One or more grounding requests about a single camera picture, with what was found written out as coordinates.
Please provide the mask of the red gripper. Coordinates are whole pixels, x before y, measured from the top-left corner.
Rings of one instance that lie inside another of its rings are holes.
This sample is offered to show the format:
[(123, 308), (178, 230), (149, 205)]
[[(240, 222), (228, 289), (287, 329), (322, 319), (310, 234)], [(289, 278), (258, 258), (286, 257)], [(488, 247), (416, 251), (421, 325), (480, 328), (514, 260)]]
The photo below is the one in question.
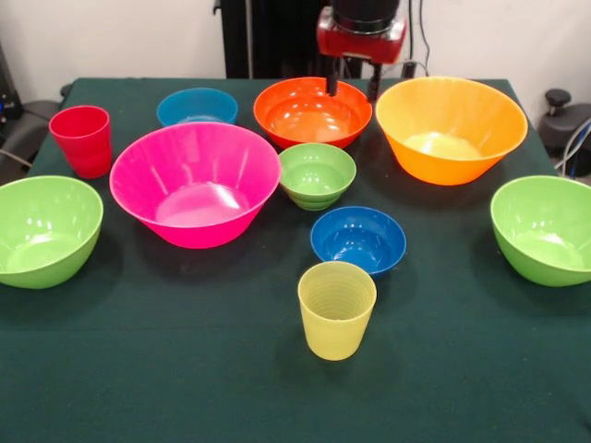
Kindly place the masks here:
[(354, 34), (333, 26), (318, 27), (317, 40), (320, 52), (328, 57), (327, 93), (335, 96), (339, 80), (339, 58), (343, 56), (368, 60), (373, 72), (368, 83), (368, 100), (376, 101), (379, 95), (382, 64), (398, 60), (406, 34), (405, 25), (392, 25), (380, 34)]

